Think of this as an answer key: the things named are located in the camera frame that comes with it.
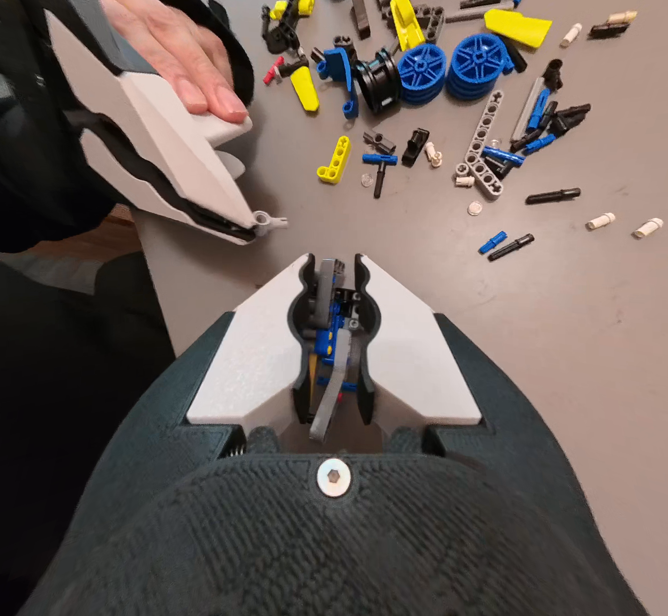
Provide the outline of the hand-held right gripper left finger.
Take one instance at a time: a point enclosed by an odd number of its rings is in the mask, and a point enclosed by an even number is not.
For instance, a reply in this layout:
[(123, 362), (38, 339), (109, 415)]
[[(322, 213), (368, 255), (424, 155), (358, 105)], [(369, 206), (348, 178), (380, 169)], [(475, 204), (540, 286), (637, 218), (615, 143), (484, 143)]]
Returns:
[(239, 304), (186, 414), (192, 425), (290, 426), (302, 347), (288, 310), (304, 290), (304, 254)]

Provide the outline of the person's dark clothed torso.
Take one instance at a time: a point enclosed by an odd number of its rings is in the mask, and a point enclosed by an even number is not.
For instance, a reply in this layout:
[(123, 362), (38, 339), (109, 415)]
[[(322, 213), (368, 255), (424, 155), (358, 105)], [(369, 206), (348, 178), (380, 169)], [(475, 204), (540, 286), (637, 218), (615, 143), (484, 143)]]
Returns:
[(1, 614), (26, 602), (128, 412), (174, 361), (145, 256), (92, 294), (1, 264)]

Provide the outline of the wooden board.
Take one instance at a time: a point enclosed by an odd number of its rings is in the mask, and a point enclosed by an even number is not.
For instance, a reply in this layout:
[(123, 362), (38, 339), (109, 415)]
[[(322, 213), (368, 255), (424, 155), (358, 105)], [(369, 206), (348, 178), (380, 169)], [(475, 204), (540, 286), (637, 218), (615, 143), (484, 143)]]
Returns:
[(141, 250), (138, 230), (129, 208), (116, 206), (99, 227), (64, 240), (43, 241), (27, 253), (52, 259), (105, 263)]

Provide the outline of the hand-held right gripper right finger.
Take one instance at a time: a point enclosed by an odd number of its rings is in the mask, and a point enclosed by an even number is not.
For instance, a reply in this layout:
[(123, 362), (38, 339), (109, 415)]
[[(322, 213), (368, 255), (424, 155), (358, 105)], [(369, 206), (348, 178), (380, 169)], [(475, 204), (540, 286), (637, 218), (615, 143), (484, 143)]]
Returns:
[(369, 300), (364, 374), (377, 426), (476, 426), (482, 419), (433, 309), (367, 255), (355, 284)]

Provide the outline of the pile of loose lego pieces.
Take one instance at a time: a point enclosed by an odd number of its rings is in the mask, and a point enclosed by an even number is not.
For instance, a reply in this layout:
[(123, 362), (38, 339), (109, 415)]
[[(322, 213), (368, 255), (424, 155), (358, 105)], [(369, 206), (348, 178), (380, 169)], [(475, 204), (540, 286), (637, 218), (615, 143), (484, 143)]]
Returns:
[(315, 0), (266, 132), (289, 252), (479, 269), (667, 265), (667, 0)]

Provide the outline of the blue grey lego sub-assembly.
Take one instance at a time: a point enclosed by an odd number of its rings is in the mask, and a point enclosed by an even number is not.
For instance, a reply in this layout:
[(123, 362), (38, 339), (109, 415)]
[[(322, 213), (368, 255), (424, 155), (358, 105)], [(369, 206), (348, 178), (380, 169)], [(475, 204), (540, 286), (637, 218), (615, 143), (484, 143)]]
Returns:
[(348, 289), (345, 264), (323, 259), (309, 295), (309, 318), (302, 336), (308, 356), (309, 438), (324, 443), (346, 395), (355, 395), (361, 419), (371, 423), (376, 386), (369, 374), (367, 347), (372, 337), (372, 303), (359, 289)]

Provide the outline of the person's left hand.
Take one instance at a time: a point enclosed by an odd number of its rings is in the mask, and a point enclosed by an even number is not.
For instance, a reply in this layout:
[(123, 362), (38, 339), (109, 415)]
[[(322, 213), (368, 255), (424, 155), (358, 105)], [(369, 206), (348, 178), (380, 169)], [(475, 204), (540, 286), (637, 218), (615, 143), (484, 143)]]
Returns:
[(163, 77), (188, 112), (244, 122), (221, 40), (159, 0), (100, 0), (111, 26)]

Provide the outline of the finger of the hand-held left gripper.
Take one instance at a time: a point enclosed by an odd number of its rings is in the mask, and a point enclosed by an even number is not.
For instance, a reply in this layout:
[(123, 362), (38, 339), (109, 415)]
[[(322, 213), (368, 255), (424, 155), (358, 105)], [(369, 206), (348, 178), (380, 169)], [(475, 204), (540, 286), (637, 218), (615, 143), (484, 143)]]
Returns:
[(249, 117), (231, 124), (213, 114), (193, 115), (162, 77), (134, 72), (115, 76), (50, 11), (46, 21), (70, 89), (88, 111), (111, 119), (180, 198), (239, 227), (256, 226), (235, 178), (215, 151), (250, 131)]
[(181, 197), (155, 164), (111, 133), (83, 129), (79, 140), (88, 165), (139, 211), (235, 244), (247, 245), (255, 240), (253, 227), (243, 227)]

